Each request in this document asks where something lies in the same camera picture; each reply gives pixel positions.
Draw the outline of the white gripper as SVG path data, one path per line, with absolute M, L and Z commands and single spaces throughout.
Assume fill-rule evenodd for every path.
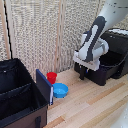
M 73 60 L 78 64 L 85 66 L 86 68 L 91 69 L 93 71 L 96 71 L 99 69 L 99 65 L 100 65 L 99 60 L 96 60 L 95 62 L 84 62 L 81 59 L 79 59 L 77 56 L 73 56 Z

